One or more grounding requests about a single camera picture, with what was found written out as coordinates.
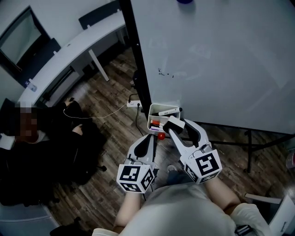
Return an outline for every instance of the plastic container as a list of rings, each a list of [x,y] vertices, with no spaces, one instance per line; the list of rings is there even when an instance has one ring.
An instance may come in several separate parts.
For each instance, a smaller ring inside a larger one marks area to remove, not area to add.
[[[165,131],[156,131],[151,130],[151,120],[159,121],[160,123],[166,123],[169,119],[169,116],[153,116],[152,114],[167,111],[173,108],[179,108],[178,106],[169,106],[169,105],[162,105],[153,103],[149,108],[148,113],[148,120],[147,120],[147,129],[149,130],[150,134],[157,135],[158,133],[165,133]],[[171,116],[175,116],[177,119],[180,119],[180,112],[171,114]]]
[[[286,159],[286,167],[288,169],[295,167],[295,152],[291,152]]]

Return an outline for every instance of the red ball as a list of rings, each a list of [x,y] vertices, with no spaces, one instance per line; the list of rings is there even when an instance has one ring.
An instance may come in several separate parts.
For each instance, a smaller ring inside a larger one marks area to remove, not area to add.
[[[160,140],[165,139],[165,133],[158,133],[158,139]]]

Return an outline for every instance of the chair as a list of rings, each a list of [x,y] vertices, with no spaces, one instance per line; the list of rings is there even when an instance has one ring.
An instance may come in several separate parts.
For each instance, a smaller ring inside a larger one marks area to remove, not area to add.
[[[295,228],[295,204],[288,195],[284,199],[253,194],[245,194],[245,197],[251,199],[252,203],[258,207],[274,236],[293,232]]]

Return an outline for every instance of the white sleeve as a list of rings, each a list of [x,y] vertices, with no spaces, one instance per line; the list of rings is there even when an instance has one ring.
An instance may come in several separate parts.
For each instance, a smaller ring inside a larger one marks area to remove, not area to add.
[[[95,229],[92,234],[92,236],[118,236],[118,235],[119,234],[113,231],[109,231],[105,229]]]
[[[254,204],[238,205],[230,217],[236,225],[249,225],[259,236],[271,236],[271,230]]]

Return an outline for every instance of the fiducial marker cube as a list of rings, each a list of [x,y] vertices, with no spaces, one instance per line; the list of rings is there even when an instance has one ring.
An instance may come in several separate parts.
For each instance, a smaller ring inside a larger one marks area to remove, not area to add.
[[[185,161],[184,170],[196,184],[216,177],[222,170],[217,150],[208,153],[196,151]]]
[[[117,183],[125,192],[145,193],[155,179],[150,165],[120,165]]]

